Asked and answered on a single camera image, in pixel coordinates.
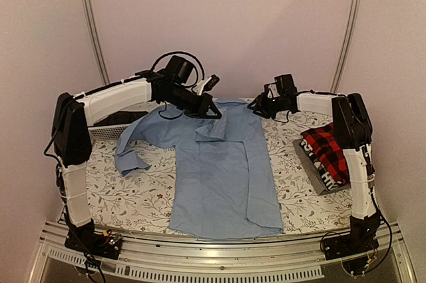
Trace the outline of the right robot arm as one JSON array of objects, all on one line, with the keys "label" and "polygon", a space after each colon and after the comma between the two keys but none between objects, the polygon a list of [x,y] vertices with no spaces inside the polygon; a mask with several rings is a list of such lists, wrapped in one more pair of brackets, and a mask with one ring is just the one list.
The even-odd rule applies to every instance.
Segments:
[{"label": "right robot arm", "polygon": [[351,254],[359,253],[375,237],[380,224],[371,161],[372,125],[361,95],[299,91],[287,74],[264,85],[248,108],[265,119],[275,119],[283,111],[332,118],[328,126],[304,132],[302,140],[336,184],[350,185],[350,233],[343,238],[344,248]]}]

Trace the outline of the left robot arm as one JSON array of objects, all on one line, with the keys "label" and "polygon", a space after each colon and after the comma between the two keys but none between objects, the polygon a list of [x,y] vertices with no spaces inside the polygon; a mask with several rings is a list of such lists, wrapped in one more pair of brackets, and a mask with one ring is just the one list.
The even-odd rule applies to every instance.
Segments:
[{"label": "left robot arm", "polygon": [[206,76],[197,57],[172,51],[151,68],[87,93],[62,93],[57,99],[51,139],[44,156],[57,162],[57,186],[65,203],[66,223],[73,241],[84,252],[94,252],[99,238],[88,208],[85,171],[92,152],[89,128],[119,111],[145,102],[174,105],[188,117],[220,119],[210,91],[219,82]]}]

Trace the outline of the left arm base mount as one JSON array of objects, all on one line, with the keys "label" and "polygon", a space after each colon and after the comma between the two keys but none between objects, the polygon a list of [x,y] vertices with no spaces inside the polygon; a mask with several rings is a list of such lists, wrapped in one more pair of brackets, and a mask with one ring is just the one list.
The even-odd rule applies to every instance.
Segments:
[{"label": "left arm base mount", "polygon": [[120,233],[114,233],[111,230],[98,233],[95,231],[93,221],[81,227],[73,224],[68,224],[68,227],[66,248],[86,253],[89,256],[118,260],[122,248]]}]

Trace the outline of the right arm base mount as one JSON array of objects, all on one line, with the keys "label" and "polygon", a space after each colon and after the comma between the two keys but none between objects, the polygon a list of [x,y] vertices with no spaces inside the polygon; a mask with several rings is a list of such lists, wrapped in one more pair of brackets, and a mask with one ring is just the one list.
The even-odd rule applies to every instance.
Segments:
[{"label": "right arm base mount", "polygon": [[369,266],[374,261],[379,243],[376,237],[380,225],[380,215],[376,212],[373,216],[358,219],[349,218],[349,234],[330,232],[325,234],[320,241],[320,249],[326,260],[334,260],[347,256],[364,253],[359,258],[352,258],[343,262],[343,269],[352,276],[367,273]]}]

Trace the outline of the light blue long sleeve shirt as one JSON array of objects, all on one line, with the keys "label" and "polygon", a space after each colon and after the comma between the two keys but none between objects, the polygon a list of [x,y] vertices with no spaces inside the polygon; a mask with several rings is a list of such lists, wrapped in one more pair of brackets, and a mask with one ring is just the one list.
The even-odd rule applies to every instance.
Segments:
[{"label": "light blue long sleeve shirt", "polygon": [[213,239],[284,232],[262,120],[242,99],[215,101],[220,119],[193,119],[175,106],[158,107],[121,134],[115,166],[127,175],[147,169],[131,142],[176,153],[173,231]]}]

